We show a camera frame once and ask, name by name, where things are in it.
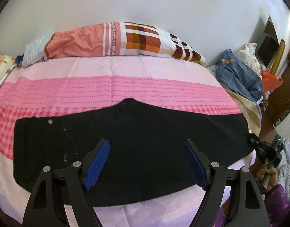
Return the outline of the purple sleeved right forearm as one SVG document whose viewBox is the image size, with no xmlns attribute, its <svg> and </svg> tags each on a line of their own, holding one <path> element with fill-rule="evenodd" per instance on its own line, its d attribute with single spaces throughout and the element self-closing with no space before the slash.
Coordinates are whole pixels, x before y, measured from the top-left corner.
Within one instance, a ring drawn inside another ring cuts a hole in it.
<svg viewBox="0 0 290 227">
<path fill-rule="evenodd" d="M 285 189 L 281 184 L 277 184 L 264 195 L 270 226 L 279 226 L 290 211 L 290 201 L 285 194 Z"/>
</svg>

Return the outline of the person's right hand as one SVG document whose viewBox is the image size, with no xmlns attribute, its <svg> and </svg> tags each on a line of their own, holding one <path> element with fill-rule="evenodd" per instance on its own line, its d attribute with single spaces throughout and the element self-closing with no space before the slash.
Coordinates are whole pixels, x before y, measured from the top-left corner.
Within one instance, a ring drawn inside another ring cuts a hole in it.
<svg viewBox="0 0 290 227">
<path fill-rule="evenodd" d="M 269 183 L 267 187 L 263 186 L 263 179 L 265 177 L 269 177 Z M 278 173 L 274 167 L 272 168 L 266 168 L 265 166 L 261 169 L 258 170 L 256 176 L 254 177 L 255 181 L 259 184 L 259 189 L 261 193 L 264 192 L 269 192 L 271 191 L 274 187 L 278 185 Z"/>
</svg>

